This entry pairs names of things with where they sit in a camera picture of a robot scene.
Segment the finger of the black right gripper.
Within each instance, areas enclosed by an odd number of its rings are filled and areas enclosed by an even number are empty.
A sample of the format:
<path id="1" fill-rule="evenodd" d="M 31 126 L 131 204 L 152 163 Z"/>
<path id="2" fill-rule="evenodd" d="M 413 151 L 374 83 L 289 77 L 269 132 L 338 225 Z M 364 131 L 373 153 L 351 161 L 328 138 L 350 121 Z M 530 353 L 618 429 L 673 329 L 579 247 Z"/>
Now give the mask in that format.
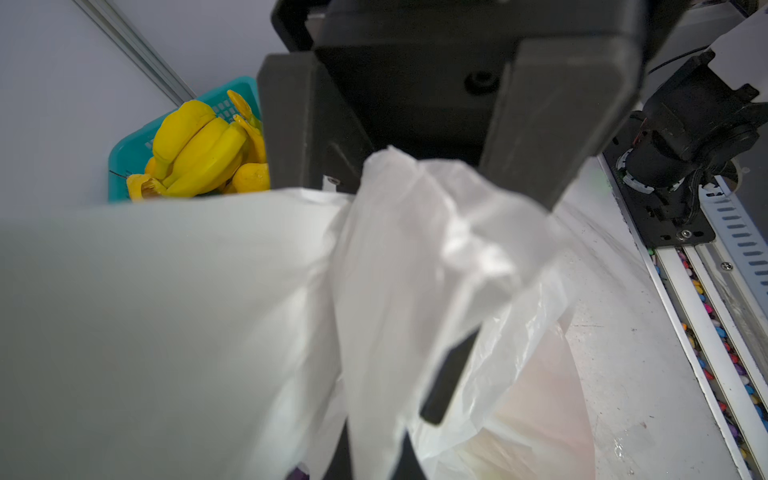
<path id="1" fill-rule="evenodd" d="M 552 209 L 629 112 L 642 60 L 625 38 L 522 41 L 504 66 L 480 173 Z"/>
<path id="2" fill-rule="evenodd" d="M 373 144 L 314 53 L 267 56 L 257 87 L 271 186 L 320 190 L 330 178 L 356 193 Z"/>

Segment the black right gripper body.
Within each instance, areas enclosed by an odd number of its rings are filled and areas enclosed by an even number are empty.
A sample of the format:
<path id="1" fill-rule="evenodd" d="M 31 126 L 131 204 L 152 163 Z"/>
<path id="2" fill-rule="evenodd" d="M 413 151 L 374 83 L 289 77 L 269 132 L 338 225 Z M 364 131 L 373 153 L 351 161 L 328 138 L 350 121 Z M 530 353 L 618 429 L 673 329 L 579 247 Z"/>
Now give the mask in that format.
<path id="1" fill-rule="evenodd" d="M 526 39 L 625 38 L 642 71 L 684 1 L 279 1 L 293 53 L 326 67 L 376 147 L 477 161 L 501 78 Z"/>

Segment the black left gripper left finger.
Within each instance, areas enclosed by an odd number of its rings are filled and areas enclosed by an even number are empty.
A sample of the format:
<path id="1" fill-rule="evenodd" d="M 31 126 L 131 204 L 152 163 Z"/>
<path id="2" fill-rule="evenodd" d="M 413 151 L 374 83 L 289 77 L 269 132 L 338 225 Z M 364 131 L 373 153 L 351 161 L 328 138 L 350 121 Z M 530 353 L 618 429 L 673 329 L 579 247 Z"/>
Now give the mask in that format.
<path id="1" fill-rule="evenodd" d="M 347 424 L 344 424 L 333 458 L 323 480 L 353 480 L 353 468 Z"/>

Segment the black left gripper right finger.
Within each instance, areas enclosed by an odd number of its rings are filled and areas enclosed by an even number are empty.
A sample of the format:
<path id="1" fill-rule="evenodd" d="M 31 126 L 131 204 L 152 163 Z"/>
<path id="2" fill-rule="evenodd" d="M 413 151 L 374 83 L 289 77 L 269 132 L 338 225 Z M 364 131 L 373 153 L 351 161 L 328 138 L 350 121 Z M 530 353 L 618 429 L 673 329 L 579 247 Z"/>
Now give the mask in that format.
<path id="1" fill-rule="evenodd" d="M 458 345 L 448 351 L 420 410 L 420 418 L 439 425 L 446 415 L 462 373 L 472 353 L 480 328 L 475 329 Z M 401 456 L 391 479 L 426 478 L 418 462 L 409 433 L 402 442 Z"/>

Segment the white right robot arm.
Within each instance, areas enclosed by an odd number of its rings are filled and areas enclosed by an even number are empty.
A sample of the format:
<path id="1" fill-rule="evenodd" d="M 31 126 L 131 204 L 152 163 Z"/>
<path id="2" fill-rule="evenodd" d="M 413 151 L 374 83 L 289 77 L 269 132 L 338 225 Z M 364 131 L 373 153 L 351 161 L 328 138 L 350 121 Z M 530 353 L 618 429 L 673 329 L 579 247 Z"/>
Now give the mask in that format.
<path id="1" fill-rule="evenodd" d="M 602 156 L 642 240 L 715 234 L 699 190 L 767 120 L 767 14 L 688 60 L 646 100 L 647 64 L 685 1 L 279 1 L 286 52 L 257 86 L 272 184 L 345 193 L 395 146 L 461 160 L 551 208 Z"/>

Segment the white plastic grocery bag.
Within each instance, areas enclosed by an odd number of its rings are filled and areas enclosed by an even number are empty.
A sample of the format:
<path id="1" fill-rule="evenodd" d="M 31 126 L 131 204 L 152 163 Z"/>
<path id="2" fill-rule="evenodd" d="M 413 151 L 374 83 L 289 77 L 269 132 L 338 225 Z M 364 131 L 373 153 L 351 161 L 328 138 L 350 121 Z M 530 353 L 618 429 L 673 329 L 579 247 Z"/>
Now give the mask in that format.
<path id="1" fill-rule="evenodd" d="M 458 161 L 390 148 L 282 189 L 1 224 L 5 479 L 592 479 L 574 240 Z M 420 418 L 480 328 L 439 425 Z"/>

